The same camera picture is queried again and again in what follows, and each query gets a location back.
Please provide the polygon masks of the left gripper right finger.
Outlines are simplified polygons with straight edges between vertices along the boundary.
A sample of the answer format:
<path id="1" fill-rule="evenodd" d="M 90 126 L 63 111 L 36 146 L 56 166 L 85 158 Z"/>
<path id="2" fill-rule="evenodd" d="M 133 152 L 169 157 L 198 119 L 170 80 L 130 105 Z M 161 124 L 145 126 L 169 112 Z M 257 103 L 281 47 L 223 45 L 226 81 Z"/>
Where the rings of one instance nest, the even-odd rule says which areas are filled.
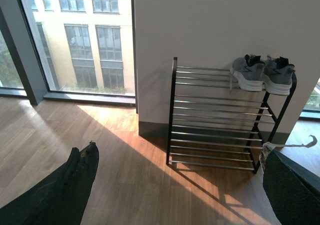
<path id="1" fill-rule="evenodd" d="M 308 144 L 266 142 L 259 155 L 263 171 L 262 186 L 272 210 L 282 225 L 318 225 L 320 223 L 320 177 L 302 167 L 276 148 L 310 148 Z"/>

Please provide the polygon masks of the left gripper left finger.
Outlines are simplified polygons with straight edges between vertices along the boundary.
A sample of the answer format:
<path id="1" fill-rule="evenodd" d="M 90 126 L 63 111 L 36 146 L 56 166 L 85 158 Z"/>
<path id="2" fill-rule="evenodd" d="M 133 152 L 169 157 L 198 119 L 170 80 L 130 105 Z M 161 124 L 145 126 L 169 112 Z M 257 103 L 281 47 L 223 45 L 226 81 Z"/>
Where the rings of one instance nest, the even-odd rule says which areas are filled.
<path id="1" fill-rule="evenodd" d="M 99 164 L 99 150 L 90 142 L 74 147 L 67 162 L 0 209 L 2 225 L 79 225 Z"/>

